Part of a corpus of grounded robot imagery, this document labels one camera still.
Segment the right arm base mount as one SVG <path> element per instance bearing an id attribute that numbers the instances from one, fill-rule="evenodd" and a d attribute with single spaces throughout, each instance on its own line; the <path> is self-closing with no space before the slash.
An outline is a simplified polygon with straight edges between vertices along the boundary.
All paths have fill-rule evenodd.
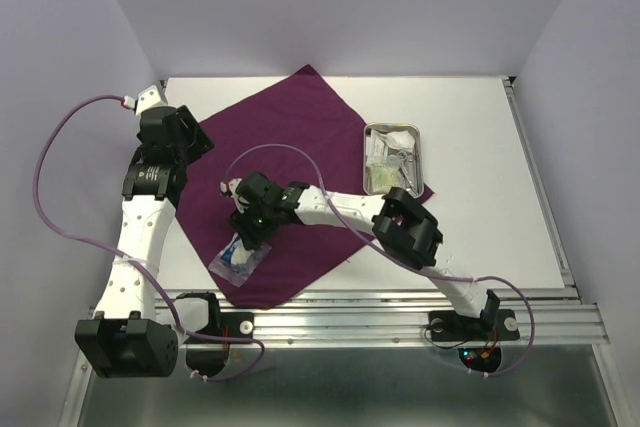
<path id="1" fill-rule="evenodd" d="M 499 297 L 489 290 L 478 318 L 453 310 L 432 311 L 422 331 L 423 338 L 436 348 L 455 349 L 463 366 L 491 376 L 502 363 L 500 342 L 518 341 L 521 336 L 515 313 L 500 307 Z"/>

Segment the blue-white gauze packet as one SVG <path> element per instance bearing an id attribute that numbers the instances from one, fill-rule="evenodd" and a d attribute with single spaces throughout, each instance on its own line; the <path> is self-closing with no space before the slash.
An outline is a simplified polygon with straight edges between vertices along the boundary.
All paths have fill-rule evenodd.
<path id="1" fill-rule="evenodd" d="M 208 271 L 234 287 L 241 287 L 248 281 L 270 250 L 271 247 L 268 244 L 261 244 L 254 250 L 246 249 L 240 235 L 235 234 L 211 261 Z"/>

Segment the green-white packet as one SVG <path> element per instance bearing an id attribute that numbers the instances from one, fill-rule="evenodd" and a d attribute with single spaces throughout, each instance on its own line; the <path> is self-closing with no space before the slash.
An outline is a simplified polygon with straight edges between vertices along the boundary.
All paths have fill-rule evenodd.
<path id="1" fill-rule="evenodd" d="M 395 156 L 369 159 L 365 167 L 365 187 L 371 195 L 387 193 L 394 187 L 404 188 L 400 160 Z"/>

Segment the small steel scissors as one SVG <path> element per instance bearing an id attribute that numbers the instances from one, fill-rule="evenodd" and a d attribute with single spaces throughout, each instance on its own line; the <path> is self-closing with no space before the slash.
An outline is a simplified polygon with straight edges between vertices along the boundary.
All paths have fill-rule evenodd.
<path id="1" fill-rule="evenodd" d="M 413 155 L 406 151 L 399 151 L 396 154 L 396 157 L 399 162 L 400 172 L 405 179 L 407 187 L 411 189 L 415 189 L 416 174 L 415 174 Z"/>

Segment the white gauze pad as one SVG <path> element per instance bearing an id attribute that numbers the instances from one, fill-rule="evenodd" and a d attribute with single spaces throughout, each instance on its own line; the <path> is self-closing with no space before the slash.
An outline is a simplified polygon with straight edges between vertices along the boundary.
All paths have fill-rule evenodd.
<path id="1" fill-rule="evenodd" d="M 415 147 L 415 138 L 407 130 L 385 133 L 384 142 L 389 149 L 396 151 L 411 152 Z"/>

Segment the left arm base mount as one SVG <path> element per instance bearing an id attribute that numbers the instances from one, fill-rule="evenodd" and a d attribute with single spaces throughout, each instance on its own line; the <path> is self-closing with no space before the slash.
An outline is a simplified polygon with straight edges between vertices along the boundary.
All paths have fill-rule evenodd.
<path id="1" fill-rule="evenodd" d="M 244 361 L 232 360 L 232 347 L 251 345 L 254 314 L 223 312 L 213 292 L 182 293 L 174 301 L 181 325 L 196 336 L 178 332 L 187 345 L 186 366 L 203 380 L 238 376 Z"/>

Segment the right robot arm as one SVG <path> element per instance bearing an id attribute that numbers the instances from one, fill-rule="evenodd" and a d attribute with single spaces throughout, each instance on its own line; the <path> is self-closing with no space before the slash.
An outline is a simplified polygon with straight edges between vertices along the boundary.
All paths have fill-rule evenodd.
<path id="1" fill-rule="evenodd" d="M 302 182 L 281 187 L 253 172 L 223 182 L 220 189 L 235 204 L 230 223 L 249 251 L 259 249 L 283 226 L 344 227 L 364 238 L 374 237 L 388 258 L 425 274 L 461 317 L 466 334 L 482 337 L 496 325 L 499 297 L 471 278 L 436 266 L 443 243 L 438 221 L 401 188 L 358 196 Z"/>

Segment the white sterile pouch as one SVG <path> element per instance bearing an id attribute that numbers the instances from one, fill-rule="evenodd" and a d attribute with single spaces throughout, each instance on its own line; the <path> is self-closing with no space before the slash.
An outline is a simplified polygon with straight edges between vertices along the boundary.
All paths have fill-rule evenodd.
<path id="1" fill-rule="evenodd" d="M 372 130 L 368 137 L 367 164 L 383 163 L 387 155 L 386 136 L 377 130 Z"/>

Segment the steel instrument tray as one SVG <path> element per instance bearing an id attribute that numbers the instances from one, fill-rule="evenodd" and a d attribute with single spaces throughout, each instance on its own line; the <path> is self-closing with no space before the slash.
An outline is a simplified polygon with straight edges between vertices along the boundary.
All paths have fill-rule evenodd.
<path id="1" fill-rule="evenodd" d="M 389 133 L 389 132 L 393 132 L 393 131 L 409 131 L 415 138 L 415 147 L 414 150 L 411 152 L 408 152 L 410 154 L 413 155 L 414 158 L 414 166 L 415 166 L 415 174 L 416 174 L 416 188 L 415 189 L 411 189 L 408 188 L 405 182 L 405 187 L 402 188 L 404 190 L 406 190 L 410 195 L 412 195 L 415 198 L 418 198 L 420 196 L 422 196 L 425 192 L 425 185 L 424 185 L 424 176 L 423 176 L 423 165 L 422 165 L 422 153 L 421 153 L 421 138 L 420 138 L 420 132 L 418 130 L 418 128 L 414 125 L 411 124 L 402 124 L 402 123 L 369 123 L 365 126 L 364 128 L 364 134 L 363 134 L 363 151 L 364 151 L 364 160 L 363 160 L 363 189 L 364 191 L 369 194 L 366 191 L 366 187 L 365 187 L 365 167 L 366 167 L 366 160 L 367 160 L 367 147 L 368 147 L 368 137 L 369 134 L 372 130 L 377 130 L 380 133 Z M 396 150 L 392 150 L 388 148 L 388 155 L 389 156 L 395 156 L 399 151 Z"/>

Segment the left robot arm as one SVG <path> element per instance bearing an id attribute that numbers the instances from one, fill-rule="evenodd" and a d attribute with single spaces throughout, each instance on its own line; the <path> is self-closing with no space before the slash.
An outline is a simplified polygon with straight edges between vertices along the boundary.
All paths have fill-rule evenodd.
<path id="1" fill-rule="evenodd" d="M 187 168 L 213 143 L 190 110 L 138 108 L 140 142 L 122 188 L 122 224 L 107 286 L 75 341 L 101 378 L 167 377 L 179 346 L 173 324 L 156 315 L 159 264 Z"/>

